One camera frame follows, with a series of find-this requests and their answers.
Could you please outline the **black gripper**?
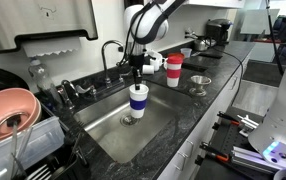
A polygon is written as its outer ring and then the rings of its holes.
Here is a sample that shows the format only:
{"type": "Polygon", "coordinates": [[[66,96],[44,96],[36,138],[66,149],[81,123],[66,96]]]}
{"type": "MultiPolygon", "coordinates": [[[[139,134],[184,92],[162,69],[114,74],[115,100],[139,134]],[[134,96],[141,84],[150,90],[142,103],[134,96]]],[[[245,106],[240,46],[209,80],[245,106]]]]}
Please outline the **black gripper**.
{"type": "Polygon", "coordinates": [[[133,67],[135,90],[140,90],[142,68],[144,63],[145,58],[143,54],[130,56],[129,65],[133,67]]]}

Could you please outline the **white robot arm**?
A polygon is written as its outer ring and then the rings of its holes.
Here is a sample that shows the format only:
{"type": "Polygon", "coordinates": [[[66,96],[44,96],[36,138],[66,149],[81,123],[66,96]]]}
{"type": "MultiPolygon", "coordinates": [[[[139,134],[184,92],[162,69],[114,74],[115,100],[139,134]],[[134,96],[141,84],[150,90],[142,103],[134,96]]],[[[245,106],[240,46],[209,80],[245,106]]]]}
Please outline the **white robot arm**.
{"type": "Polygon", "coordinates": [[[168,18],[186,0],[150,0],[145,5],[134,4],[124,11],[126,44],[130,45],[125,58],[131,66],[134,89],[140,90],[144,65],[143,46],[162,39],[168,29],[168,18]]]}

